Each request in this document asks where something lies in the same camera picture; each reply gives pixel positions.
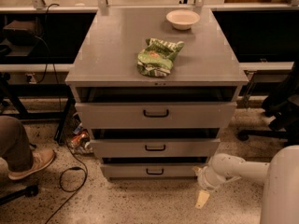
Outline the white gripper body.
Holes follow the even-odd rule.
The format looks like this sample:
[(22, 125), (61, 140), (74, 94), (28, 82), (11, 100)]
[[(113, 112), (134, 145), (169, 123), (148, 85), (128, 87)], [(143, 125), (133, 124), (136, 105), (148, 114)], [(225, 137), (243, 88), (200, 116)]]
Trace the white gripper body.
[(201, 189), (214, 191), (226, 182), (226, 178), (218, 175), (211, 167), (205, 166), (198, 172), (197, 181)]

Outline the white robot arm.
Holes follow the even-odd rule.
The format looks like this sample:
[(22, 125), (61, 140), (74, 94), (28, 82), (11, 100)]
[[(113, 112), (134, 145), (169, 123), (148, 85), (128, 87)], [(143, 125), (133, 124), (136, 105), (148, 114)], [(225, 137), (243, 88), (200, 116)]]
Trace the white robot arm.
[(245, 178), (263, 184), (260, 224), (299, 224), (298, 145), (284, 147), (270, 162), (220, 153), (193, 170), (200, 187), (196, 208), (202, 208), (222, 184)]

